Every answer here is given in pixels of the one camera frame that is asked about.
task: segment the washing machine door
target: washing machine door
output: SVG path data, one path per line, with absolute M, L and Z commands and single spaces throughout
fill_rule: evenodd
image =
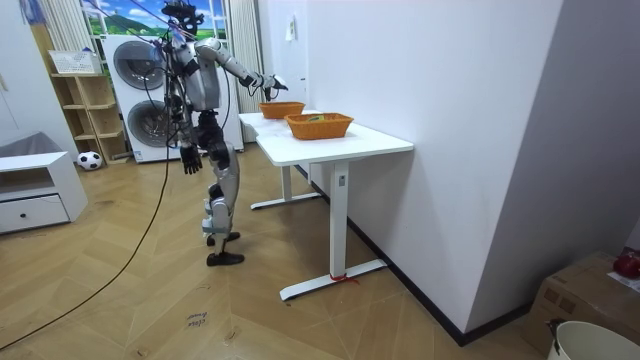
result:
M 156 60 L 154 54 L 155 49 L 151 44 L 142 41 L 127 41 L 116 49 L 113 63 L 118 75 L 127 84 L 136 89 L 145 90 L 144 78 L 146 75 L 147 89 L 157 89 L 164 83 L 164 72 L 162 71 L 163 62 Z
M 127 118 L 131 136 L 151 147 L 167 146 L 168 116 L 164 102 L 146 100 L 136 104 Z

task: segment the herringbone wood floor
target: herringbone wood floor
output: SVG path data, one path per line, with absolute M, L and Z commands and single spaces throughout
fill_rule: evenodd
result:
M 229 250 L 247 260 L 209 268 L 200 233 L 205 171 L 170 164 L 165 201 L 140 252 L 102 294 L 1 359 L 539 359 L 509 325 L 458 348 L 389 270 L 288 303 L 287 285 L 328 272 L 321 199 L 260 211 L 279 171 L 256 146 L 240 154 L 242 183 Z M 150 219 L 164 164 L 81 173 L 89 206 L 73 224 L 2 236 L 0 344 L 71 308 L 124 264 Z M 310 191 L 299 174 L 294 191 Z M 353 234 L 348 265 L 374 258 Z

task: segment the wooden cubby shelf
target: wooden cubby shelf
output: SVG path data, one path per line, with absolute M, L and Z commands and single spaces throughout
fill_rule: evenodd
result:
M 93 134 L 80 134 L 78 136 L 74 136 L 73 139 L 76 140 L 76 141 L 95 140 L 96 136 L 93 135 Z
M 85 106 L 82 104 L 70 104 L 62 105 L 62 108 L 65 110 L 84 110 Z
M 51 74 L 78 151 L 95 151 L 105 163 L 126 152 L 122 120 L 105 74 Z

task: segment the red string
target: red string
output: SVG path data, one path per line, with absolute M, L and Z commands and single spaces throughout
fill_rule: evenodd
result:
M 331 278 L 331 280 L 333 281 L 348 281 L 360 285 L 360 282 L 358 280 L 348 277 L 347 274 L 336 277 L 333 277 L 333 275 L 329 274 L 329 278 Z

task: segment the washing machine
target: washing machine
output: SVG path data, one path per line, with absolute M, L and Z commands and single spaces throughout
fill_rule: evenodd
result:
M 136 162 L 165 160 L 168 119 L 162 111 L 164 109 L 164 72 L 161 69 L 151 70 L 154 67 L 164 67 L 164 64 L 154 56 L 155 50 L 151 44 L 133 35 L 106 35 L 102 41 L 102 47 Z M 145 91 L 144 82 L 144 76 L 147 73 L 146 85 L 149 94 Z M 229 120 L 224 127 L 225 140 L 231 142 L 237 150 L 243 150 L 235 81 L 229 78 L 231 81 L 229 93 L 222 68 L 218 68 L 218 79 L 220 79 L 221 97 L 221 107 L 215 109 L 219 114 L 218 122 L 222 125 L 224 121 L 227 113 L 227 97 L 230 95 Z M 198 113 L 194 112 L 192 118 L 194 125 L 197 125 Z M 180 150 L 170 148 L 169 158 L 180 158 Z

